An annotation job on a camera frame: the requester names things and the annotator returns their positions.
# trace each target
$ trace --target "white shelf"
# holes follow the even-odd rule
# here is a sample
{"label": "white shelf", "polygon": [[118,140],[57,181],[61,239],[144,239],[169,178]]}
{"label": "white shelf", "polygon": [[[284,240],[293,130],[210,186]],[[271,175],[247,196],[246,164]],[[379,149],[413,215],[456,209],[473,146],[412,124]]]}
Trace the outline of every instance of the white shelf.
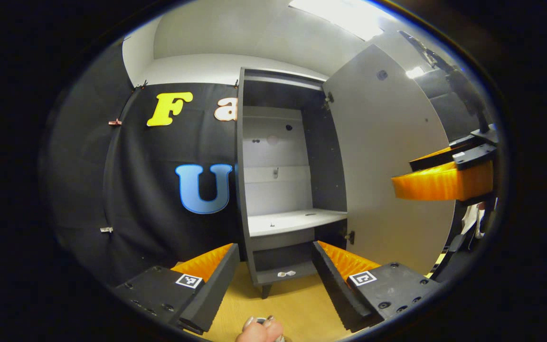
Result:
{"label": "white shelf", "polygon": [[249,216],[251,237],[298,231],[347,219],[347,212],[324,209],[307,209],[278,214]]}

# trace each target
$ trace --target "letter u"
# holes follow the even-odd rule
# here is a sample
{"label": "letter u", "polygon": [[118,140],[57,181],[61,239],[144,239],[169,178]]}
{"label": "letter u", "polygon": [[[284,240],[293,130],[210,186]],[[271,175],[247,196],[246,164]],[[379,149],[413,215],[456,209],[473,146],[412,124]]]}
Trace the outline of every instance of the letter u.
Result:
{"label": "letter u", "polygon": [[229,203],[229,182],[227,175],[232,171],[228,164],[214,164],[210,171],[217,180],[217,197],[211,201],[204,201],[199,196],[199,176],[204,171],[200,165],[181,165],[174,171],[179,176],[180,202],[190,212],[196,214],[213,214]]}

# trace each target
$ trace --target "cabinet door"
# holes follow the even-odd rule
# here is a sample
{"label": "cabinet door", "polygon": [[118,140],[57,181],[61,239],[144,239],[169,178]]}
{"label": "cabinet door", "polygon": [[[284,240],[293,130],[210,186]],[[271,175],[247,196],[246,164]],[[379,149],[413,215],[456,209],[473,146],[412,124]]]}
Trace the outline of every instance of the cabinet door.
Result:
{"label": "cabinet door", "polygon": [[391,177],[408,162],[449,145],[443,126],[417,83],[371,45],[323,85],[332,93],[345,187],[348,251],[378,264],[401,262],[427,274],[444,247],[454,201],[397,199]]}

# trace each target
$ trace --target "white wall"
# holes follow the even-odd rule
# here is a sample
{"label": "white wall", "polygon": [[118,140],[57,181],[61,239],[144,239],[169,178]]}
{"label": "white wall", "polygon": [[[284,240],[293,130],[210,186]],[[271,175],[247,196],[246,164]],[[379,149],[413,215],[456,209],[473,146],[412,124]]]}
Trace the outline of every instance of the white wall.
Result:
{"label": "white wall", "polygon": [[[243,120],[248,216],[311,209],[310,163],[301,111],[245,106]],[[277,142],[269,144],[269,136],[276,136]],[[278,178],[274,178],[275,169]]]}
{"label": "white wall", "polygon": [[153,62],[153,42],[160,20],[157,17],[124,37],[123,62],[133,85],[145,82],[143,72]]}
{"label": "white wall", "polygon": [[173,83],[234,85],[239,78],[241,67],[265,67],[327,78],[327,76],[313,70],[267,58],[230,54],[198,54],[158,58],[145,69],[139,79],[141,84],[146,79],[150,85]]}

